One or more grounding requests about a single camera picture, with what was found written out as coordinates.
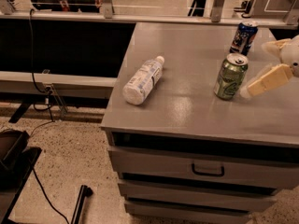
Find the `bottle cap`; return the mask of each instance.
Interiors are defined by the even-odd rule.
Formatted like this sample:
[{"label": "bottle cap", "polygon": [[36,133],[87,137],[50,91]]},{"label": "bottle cap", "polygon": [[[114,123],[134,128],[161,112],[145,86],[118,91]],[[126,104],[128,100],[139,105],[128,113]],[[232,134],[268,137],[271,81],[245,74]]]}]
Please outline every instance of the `bottle cap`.
[{"label": "bottle cap", "polygon": [[157,56],[157,57],[156,57],[156,60],[157,60],[161,65],[163,65],[163,64],[164,64],[164,61],[165,61],[165,59],[164,59],[163,56]]}]

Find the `desk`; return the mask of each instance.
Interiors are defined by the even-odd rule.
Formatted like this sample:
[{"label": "desk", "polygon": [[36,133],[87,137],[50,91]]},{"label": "desk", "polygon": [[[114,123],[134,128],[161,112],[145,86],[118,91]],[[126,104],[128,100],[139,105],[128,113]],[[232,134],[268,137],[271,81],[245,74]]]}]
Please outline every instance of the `desk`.
[{"label": "desk", "polygon": [[12,211],[16,201],[18,200],[21,190],[23,189],[32,168],[28,161],[33,165],[36,164],[38,156],[41,152],[39,147],[26,148],[21,157],[16,163],[16,175],[13,180],[9,180],[9,183],[1,182],[0,186],[0,223],[7,224],[13,223],[8,217]]},{"label": "desk", "polygon": [[[298,81],[248,101],[213,87],[235,27],[139,23],[102,128],[128,213],[215,223],[246,223],[281,189],[299,184]],[[278,61],[262,52],[261,28],[245,81]],[[121,90],[140,65],[165,57],[164,73],[143,105]]]}]

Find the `speckled floor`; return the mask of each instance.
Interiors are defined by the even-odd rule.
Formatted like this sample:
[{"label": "speckled floor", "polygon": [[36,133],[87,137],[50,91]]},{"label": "speckled floor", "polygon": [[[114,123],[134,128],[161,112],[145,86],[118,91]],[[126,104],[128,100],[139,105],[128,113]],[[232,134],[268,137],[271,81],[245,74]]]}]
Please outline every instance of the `speckled floor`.
[{"label": "speckled floor", "polygon": [[[29,134],[50,121],[48,112],[30,108],[16,123],[9,123],[17,104],[0,104],[0,131],[12,128]],[[69,107],[60,120],[58,109],[52,111],[55,122],[37,128],[29,146],[41,147],[36,172],[52,204],[70,221],[81,185],[93,190],[86,199],[80,223],[86,224],[194,224],[195,222],[158,217],[130,216],[125,213],[107,154],[107,139],[100,124],[105,109]],[[298,224],[299,187],[283,190],[278,201],[263,213],[254,213],[248,224]],[[30,175],[10,219],[19,223],[63,224],[44,198],[33,174]]]}]

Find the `drawer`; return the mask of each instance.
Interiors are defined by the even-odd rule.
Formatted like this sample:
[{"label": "drawer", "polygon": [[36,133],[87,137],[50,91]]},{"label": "drawer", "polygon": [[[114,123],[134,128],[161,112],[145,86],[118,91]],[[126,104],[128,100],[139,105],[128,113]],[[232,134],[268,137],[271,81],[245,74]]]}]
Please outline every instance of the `drawer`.
[{"label": "drawer", "polygon": [[114,171],[177,177],[238,185],[293,189],[299,166],[277,161],[255,161],[132,147],[109,147]]},{"label": "drawer", "polygon": [[271,206],[273,197],[236,190],[186,187],[162,183],[121,180],[119,189],[126,199],[184,203],[225,209],[262,212]]},{"label": "drawer", "polygon": [[192,206],[173,205],[171,203],[126,201],[124,206],[126,212],[131,215],[168,217],[219,224],[245,224],[249,221],[249,215],[243,212],[196,208]]}]

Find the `black handle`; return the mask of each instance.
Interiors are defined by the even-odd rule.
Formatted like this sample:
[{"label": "black handle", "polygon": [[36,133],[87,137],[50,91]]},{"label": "black handle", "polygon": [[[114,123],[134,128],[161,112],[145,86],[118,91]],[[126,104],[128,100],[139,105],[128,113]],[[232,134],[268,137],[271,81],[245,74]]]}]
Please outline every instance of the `black handle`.
[{"label": "black handle", "polygon": [[221,167],[221,173],[220,174],[209,174],[209,173],[202,173],[202,172],[197,172],[195,170],[195,164],[192,164],[192,171],[195,175],[207,175],[207,176],[216,176],[216,177],[222,177],[224,176],[224,167]]}]

